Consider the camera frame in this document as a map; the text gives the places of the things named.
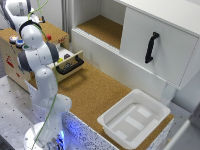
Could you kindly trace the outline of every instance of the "white plastic bin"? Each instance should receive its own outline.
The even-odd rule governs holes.
[[[169,115],[170,109],[133,90],[98,118],[105,133],[126,149],[136,149]]]

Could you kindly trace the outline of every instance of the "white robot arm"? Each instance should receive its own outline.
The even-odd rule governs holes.
[[[23,51],[18,55],[18,63],[24,70],[33,71],[35,74],[38,90],[31,94],[33,103],[49,109],[49,105],[56,100],[53,107],[54,113],[49,115],[47,124],[38,139],[39,147],[49,150],[51,148],[47,146],[47,143],[56,139],[62,131],[61,114],[69,111],[72,106],[70,98],[57,94],[56,78],[52,69],[47,67],[59,59],[58,50],[55,45],[43,41],[38,17],[33,14],[28,20],[27,16],[31,12],[30,0],[0,0],[0,6],[0,11],[8,24],[13,30],[19,32],[26,43],[26,47],[23,47]]]

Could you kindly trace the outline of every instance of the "black handle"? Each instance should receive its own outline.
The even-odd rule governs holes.
[[[151,62],[153,60],[153,57],[151,57],[151,53],[153,50],[153,46],[154,46],[154,40],[157,39],[160,35],[156,32],[153,32],[153,36],[151,37],[150,41],[149,41],[149,45],[148,45],[148,49],[147,49],[147,54],[145,57],[145,63],[148,64],[149,62]]]
[[[61,75],[66,75],[68,74],[69,72],[73,71],[74,69],[78,68],[79,66],[81,66],[82,64],[84,64],[84,61],[77,56],[75,56],[75,60],[77,61],[76,64],[74,64],[73,66],[71,67],[68,67],[68,68],[64,68],[64,69],[60,69],[59,66],[56,66],[56,70],[58,73],[60,73]]]

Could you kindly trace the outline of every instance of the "white cabinet door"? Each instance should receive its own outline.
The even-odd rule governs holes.
[[[154,40],[153,60],[146,64],[145,56],[153,32],[160,37]],[[197,41],[198,38],[191,34],[127,8],[120,54],[179,86]]]

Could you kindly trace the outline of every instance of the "brown work surface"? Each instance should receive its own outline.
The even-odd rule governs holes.
[[[103,16],[89,20],[78,28],[120,49],[123,26]]]
[[[68,34],[61,29],[55,27],[54,25],[46,22],[46,23],[40,23],[40,26],[45,34],[51,34],[51,40],[49,42],[53,43],[54,41],[57,41],[58,39],[63,38],[64,36],[68,36]],[[0,37],[4,39],[5,41],[9,42],[10,35],[17,35],[14,30],[11,28],[7,28],[0,31]]]
[[[123,148],[104,133],[97,118],[130,92],[131,89],[87,62],[81,70],[60,82],[58,91],[72,99],[72,109],[70,110],[72,113],[120,150]],[[169,115],[137,150],[145,150],[172,119],[173,116]]]

